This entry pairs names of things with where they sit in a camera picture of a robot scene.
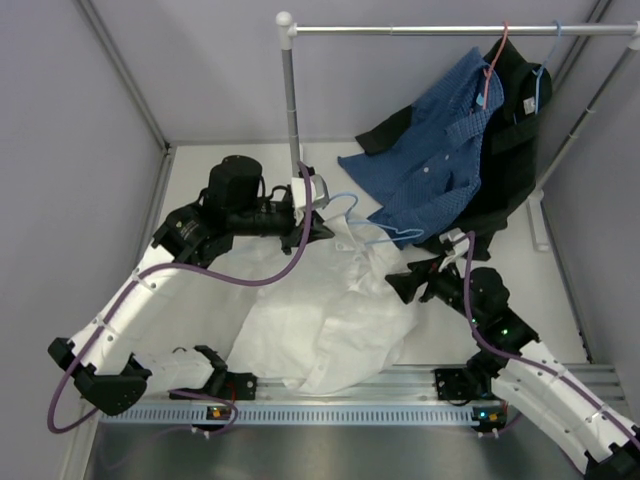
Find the white shirt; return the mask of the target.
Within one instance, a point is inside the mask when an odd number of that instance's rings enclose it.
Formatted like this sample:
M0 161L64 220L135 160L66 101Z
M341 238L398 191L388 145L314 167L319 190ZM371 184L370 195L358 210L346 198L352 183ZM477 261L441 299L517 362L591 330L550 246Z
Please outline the white shirt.
M284 279L260 289L231 348L233 371L325 395L393 365L418 323L385 281L405 265L387 232L342 215Z

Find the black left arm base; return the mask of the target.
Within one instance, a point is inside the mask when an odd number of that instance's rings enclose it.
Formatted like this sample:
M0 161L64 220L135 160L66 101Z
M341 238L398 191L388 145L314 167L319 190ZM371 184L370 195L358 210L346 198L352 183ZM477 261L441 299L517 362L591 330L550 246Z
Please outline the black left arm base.
M256 389L257 377L252 373L216 371L203 387L185 391L235 402L253 401L256 398Z

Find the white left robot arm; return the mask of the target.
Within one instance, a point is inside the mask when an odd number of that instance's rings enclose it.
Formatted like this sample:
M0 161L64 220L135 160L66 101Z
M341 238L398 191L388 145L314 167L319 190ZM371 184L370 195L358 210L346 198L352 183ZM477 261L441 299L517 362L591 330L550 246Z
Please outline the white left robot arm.
M277 189L283 194L279 200L265 188L262 166L253 158L231 155L215 165L197 199L168 214L105 308L73 337L51 342L48 353L63 370L63 380L109 416L156 393L206 399L221 395L228 367L212 348L178 347L145 356L135 347L186 285L188 275L243 287L267 286L293 270L308 243L332 237L316 212L328 204L328 189L313 168L300 165L291 182ZM280 272L262 280L210 271L237 237L277 238L291 259Z

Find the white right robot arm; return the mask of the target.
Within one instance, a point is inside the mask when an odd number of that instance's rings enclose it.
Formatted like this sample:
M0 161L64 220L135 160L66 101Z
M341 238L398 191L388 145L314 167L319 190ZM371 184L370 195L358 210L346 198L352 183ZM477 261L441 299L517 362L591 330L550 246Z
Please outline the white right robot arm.
M583 478L638 478L638 425L556 359L510 308L510 292L495 269L460 273L438 257L412 262L386 281L404 303L438 299L468 320L479 350L462 370L464 391L514 406L554 441Z

